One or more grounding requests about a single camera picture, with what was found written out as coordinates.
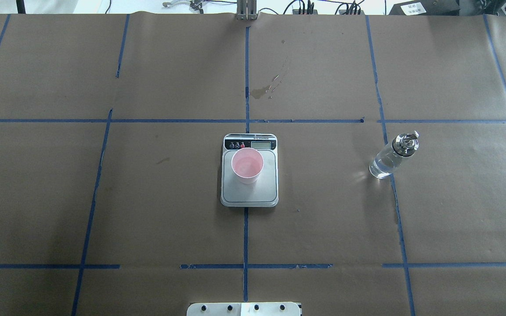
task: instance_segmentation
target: black electronic device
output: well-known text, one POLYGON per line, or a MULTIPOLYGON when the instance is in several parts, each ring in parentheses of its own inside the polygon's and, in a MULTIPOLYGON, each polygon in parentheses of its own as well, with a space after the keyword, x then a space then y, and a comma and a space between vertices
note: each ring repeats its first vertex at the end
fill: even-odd
POLYGON ((394 4, 388 15, 459 15, 456 0, 414 0, 394 4))

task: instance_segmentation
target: glass bottle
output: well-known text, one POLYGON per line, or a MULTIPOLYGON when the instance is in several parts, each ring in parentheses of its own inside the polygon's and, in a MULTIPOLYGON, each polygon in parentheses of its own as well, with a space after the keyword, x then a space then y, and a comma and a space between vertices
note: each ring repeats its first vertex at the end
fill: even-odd
POLYGON ((419 133, 399 134, 391 144, 387 144, 374 158, 368 169, 378 179, 386 178, 419 149, 419 133))

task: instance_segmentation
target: metal bracket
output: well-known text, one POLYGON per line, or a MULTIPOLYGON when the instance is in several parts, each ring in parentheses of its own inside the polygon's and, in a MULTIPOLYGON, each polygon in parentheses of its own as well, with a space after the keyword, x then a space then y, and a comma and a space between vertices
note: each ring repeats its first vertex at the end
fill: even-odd
POLYGON ((204 10, 202 9, 202 2, 203 0, 191 0, 191 4, 189 6, 191 9, 198 11, 200 14, 203 14, 204 10))
POLYGON ((257 20, 257 0, 237 0, 237 20, 257 20))
POLYGON ((294 302, 195 303, 187 316, 302 316, 302 304, 294 302))

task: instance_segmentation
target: clear liquid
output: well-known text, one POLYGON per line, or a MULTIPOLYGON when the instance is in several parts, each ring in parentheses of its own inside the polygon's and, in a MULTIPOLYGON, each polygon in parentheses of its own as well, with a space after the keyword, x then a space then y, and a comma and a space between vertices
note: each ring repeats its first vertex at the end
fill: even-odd
POLYGON ((401 164, 402 157, 395 154, 393 150, 385 148, 376 156, 372 164, 368 167, 372 176, 378 179, 386 178, 392 174, 401 164))

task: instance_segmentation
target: table surface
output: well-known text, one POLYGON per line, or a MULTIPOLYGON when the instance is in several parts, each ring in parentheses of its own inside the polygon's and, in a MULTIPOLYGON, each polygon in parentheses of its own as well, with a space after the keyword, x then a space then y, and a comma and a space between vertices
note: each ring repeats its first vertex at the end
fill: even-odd
POLYGON ((0 15, 0 315, 243 301, 506 315, 506 18, 0 15), (244 132, 275 208, 220 203, 244 132))

